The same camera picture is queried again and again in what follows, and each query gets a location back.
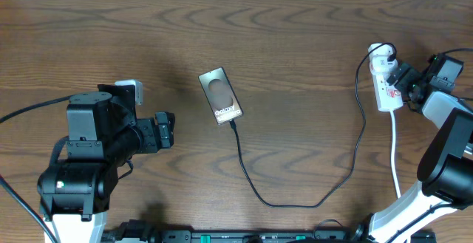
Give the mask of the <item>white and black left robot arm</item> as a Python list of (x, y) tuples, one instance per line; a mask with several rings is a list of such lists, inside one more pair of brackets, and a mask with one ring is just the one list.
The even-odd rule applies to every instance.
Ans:
[(119, 167), (173, 146), (174, 114), (137, 118), (133, 91), (110, 86), (69, 99), (67, 157), (53, 157), (38, 179), (46, 242), (99, 242)]

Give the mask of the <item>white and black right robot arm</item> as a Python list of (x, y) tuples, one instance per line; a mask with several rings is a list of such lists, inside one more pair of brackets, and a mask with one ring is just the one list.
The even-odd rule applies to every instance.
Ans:
[(377, 55), (370, 70), (381, 91), (402, 97), (438, 128), (419, 162), (416, 183), (374, 213), (363, 235), (368, 242), (405, 242), (437, 218), (472, 206), (472, 108), (451, 94), (463, 62), (438, 53), (419, 72)]

